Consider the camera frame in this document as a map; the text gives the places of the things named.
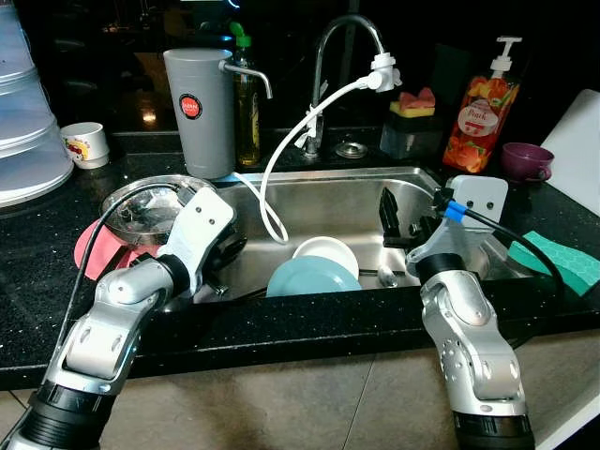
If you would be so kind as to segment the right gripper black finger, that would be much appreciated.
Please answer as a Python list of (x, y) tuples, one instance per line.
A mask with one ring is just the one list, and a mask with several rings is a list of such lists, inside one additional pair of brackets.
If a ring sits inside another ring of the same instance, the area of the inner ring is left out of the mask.
[(379, 219), (382, 236), (385, 240), (398, 240), (403, 237), (401, 222), (398, 221), (398, 202), (389, 188), (383, 188), (379, 198)]

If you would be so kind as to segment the light blue plate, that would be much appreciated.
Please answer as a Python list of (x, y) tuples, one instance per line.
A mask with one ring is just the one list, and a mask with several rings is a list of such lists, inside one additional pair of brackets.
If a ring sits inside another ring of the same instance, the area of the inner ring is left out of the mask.
[(284, 262), (271, 275), (266, 297), (303, 294), (326, 294), (360, 291), (363, 289), (357, 275), (346, 267), (318, 256), (301, 256)]

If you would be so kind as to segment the shiny metal bowl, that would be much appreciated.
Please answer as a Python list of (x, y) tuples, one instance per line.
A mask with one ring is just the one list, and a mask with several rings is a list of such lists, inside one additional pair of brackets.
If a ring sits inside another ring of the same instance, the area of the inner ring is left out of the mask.
[(147, 189), (123, 202), (123, 205), (117, 207), (115, 213), (109, 216), (104, 224), (109, 232), (120, 237), (126, 244), (134, 246), (166, 244), (174, 219), (181, 207), (188, 204), (193, 194), (201, 191), (202, 188), (215, 188), (210, 181), (202, 180), (201, 177), (183, 174), (142, 177), (134, 183), (117, 189), (104, 199), (101, 213), (133, 189), (153, 184), (169, 184), (175, 188), (189, 189), (189, 192), (185, 192), (183, 201), (180, 201), (175, 189)]

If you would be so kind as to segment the stainless steel sink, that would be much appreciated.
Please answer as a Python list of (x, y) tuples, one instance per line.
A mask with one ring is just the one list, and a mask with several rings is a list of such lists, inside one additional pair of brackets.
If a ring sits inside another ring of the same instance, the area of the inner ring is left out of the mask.
[(316, 236), (335, 237), (352, 249), (364, 289), (417, 286), (419, 279), (406, 266), (411, 250), (384, 247), (379, 198), (389, 188), (398, 202), (398, 221), (407, 226), (432, 216), (431, 193), (437, 186), (416, 167), (274, 172), (266, 198), (289, 232), (288, 243), (281, 245), (267, 235), (251, 189), (237, 180), (217, 183), (219, 196), (235, 210), (237, 234), (248, 239), (240, 256), (216, 276), (224, 287), (221, 300), (263, 295), (276, 269)]

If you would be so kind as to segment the white bowl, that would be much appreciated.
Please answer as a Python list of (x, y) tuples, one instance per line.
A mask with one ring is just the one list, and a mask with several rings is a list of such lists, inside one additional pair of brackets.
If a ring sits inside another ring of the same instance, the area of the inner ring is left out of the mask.
[(352, 275), (359, 274), (360, 266), (355, 253), (347, 244), (344, 244), (342, 240), (335, 239), (335, 237), (316, 236), (304, 241), (304, 243), (297, 246), (292, 254), (293, 258), (303, 256), (330, 259), (330, 261), (346, 267)]

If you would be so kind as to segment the round metal drain cap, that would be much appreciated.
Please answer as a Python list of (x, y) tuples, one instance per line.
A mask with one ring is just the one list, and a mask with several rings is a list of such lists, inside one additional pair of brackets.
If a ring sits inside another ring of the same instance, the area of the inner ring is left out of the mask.
[(360, 159), (368, 154), (368, 147), (359, 142), (340, 142), (334, 147), (334, 151), (340, 158)]

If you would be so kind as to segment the black sponge holder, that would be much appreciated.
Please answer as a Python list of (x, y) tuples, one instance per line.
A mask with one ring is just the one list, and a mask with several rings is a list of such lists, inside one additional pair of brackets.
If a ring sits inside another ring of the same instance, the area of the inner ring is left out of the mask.
[(442, 153), (444, 120), (437, 115), (402, 117), (391, 114), (384, 121), (379, 149), (394, 159), (427, 159)]

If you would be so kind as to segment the red and yellow sponge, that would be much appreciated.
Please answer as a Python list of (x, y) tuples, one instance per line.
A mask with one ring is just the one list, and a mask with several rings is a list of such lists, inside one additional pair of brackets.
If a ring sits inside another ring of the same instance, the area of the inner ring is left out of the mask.
[(399, 117), (428, 117), (436, 114), (436, 96), (429, 87), (419, 94), (401, 93), (397, 101), (389, 103), (389, 111)]

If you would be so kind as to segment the grey water filter canister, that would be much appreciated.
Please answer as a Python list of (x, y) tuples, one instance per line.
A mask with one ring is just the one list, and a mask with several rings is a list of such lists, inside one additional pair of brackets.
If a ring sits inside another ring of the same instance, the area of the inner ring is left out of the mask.
[(268, 98), (273, 87), (265, 73), (232, 63), (228, 49), (179, 48), (163, 53), (186, 171), (219, 179), (235, 171), (233, 74), (261, 79)]

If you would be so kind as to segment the green capped oil bottle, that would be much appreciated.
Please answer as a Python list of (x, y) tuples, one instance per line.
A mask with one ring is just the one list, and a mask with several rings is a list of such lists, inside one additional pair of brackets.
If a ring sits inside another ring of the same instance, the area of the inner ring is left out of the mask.
[[(254, 68), (251, 42), (240, 22), (229, 22), (229, 30), (234, 35), (232, 64), (241, 68)], [(246, 168), (257, 166), (261, 158), (259, 139), (259, 90), (257, 77), (236, 73), (234, 76), (235, 120), (234, 138), (237, 166)]]

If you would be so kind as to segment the purple cup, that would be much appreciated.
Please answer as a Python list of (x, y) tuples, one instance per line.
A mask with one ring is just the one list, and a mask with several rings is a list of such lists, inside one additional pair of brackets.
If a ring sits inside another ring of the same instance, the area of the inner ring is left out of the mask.
[(514, 183), (543, 183), (552, 176), (551, 151), (535, 144), (508, 142), (502, 146), (502, 172)]

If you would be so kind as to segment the green sponge cloth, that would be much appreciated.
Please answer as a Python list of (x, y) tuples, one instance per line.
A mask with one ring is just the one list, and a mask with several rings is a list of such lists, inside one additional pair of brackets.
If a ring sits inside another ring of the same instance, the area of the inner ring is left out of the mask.
[[(600, 262), (591, 254), (578, 251), (569, 246), (554, 243), (539, 232), (527, 232), (524, 239), (531, 241), (536, 248), (548, 256), (549, 260), (558, 267), (559, 274), (564, 278), (567, 287), (579, 296), (586, 295), (600, 279)], [(507, 251), (507, 257), (514, 262), (536, 271), (549, 275), (549, 270), (543, 262), (520, 243), (513, 243)]]

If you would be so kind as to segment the white printed cup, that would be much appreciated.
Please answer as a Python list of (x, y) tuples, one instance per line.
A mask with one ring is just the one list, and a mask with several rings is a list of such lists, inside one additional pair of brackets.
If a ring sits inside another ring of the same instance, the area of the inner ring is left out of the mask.
[(68, 155), (79, 168), (95, 169), (109, 163), (109, 145), (100, 123), (77, 123), (61, 128)]

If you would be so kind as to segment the white cutting board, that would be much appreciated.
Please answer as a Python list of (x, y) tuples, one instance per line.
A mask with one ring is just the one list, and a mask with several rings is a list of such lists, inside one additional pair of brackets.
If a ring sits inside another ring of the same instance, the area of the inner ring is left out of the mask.
[(596, 216), (600, 213), (599, 121), (599, 93), (583, 89), (543, 141), (554, 155), (548, 183)]

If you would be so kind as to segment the translucent plastic food cover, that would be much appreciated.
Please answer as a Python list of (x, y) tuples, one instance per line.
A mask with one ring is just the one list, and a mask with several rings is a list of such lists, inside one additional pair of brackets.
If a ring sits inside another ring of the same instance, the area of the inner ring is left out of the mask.
[(73, 163), (12, 0), (0, 0), (0, 207), (59, 188)]

